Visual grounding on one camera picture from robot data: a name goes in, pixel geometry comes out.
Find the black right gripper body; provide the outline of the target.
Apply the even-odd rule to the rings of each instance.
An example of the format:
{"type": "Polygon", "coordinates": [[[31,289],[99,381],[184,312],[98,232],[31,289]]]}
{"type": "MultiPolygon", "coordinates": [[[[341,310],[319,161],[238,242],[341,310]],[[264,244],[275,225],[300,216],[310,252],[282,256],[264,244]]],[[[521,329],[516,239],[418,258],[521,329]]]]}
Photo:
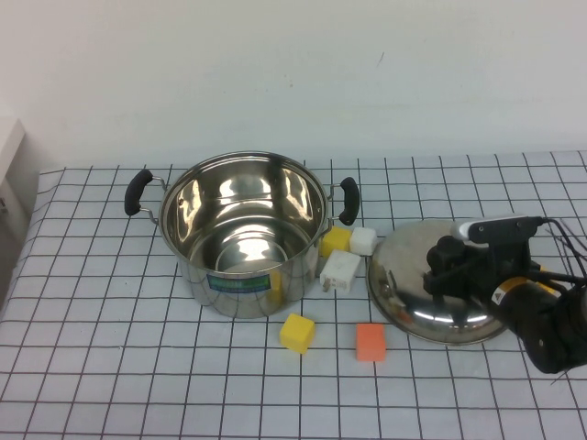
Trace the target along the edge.
{"type": "Polygon", "coordinates": [[[476,294],[507,294],[526,283],[531,267],[528,241],[479,245],[475,251],[481,256],[475,269],[476,294]]]}

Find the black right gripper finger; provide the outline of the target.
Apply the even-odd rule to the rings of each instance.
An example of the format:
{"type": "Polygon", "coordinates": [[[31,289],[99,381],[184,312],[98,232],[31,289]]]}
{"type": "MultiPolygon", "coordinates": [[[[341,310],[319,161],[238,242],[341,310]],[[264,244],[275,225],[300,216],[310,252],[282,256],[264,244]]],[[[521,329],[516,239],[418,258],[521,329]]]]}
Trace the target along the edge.
{"type": "Polygon", "coordinates": [[[437,242],[437,254],[442,262],[466,262],[479,257],[481,250],[454,236],[443,236],[437,242]]]}
{"type": "Polygon", "coordinates": [[[493,264],[480,259],[460,264],[436,261],[424,275],[423,287],[433,296],[488,299],[493,288],[493,264]]]}

